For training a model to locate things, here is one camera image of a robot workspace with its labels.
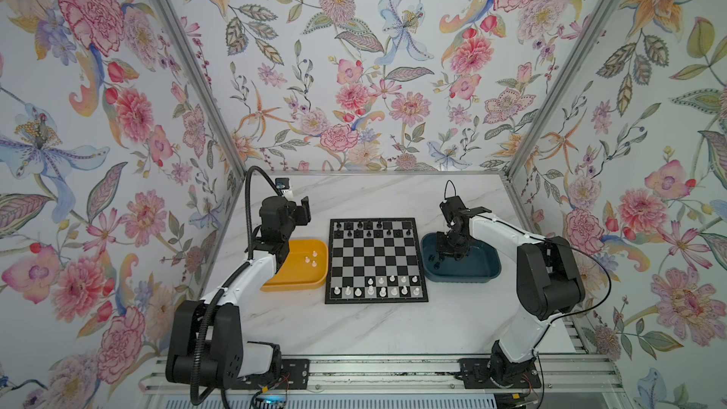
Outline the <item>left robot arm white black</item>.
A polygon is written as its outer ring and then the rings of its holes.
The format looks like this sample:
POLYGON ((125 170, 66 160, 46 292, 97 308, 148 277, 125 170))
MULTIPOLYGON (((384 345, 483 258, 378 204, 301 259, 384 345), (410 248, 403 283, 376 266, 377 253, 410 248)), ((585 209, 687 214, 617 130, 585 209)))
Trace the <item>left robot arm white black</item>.
POLYGON ((211 391, 271 386, 282 373, 280 346, 246 340, 242 308, 280 270, 290 253, 290 238, 312 219, 310 200, 284 196, 262 202, 261 225, 254 229, 248 257, 218 288, 175 311, 165 375, 186 384, 194 401, 211 391))

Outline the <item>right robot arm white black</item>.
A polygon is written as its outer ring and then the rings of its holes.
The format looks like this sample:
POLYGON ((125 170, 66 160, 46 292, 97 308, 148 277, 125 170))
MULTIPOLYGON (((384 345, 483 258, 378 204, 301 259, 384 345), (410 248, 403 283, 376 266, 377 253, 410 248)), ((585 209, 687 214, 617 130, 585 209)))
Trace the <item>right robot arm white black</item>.
POLYGON ((562 237, 534 234, 498 218, 487 208, 467 208, 457 195, 439 205, 446 232, 437 233, 435 258, 482 261, 485 255, 509 258, 516 266, 515 292, 520 309, 500 339, 494 342, 488 368, 493 372, 524 372, 536 360, 539 344, 559 316, 583 301, 585 289, 573 248, 562 237))

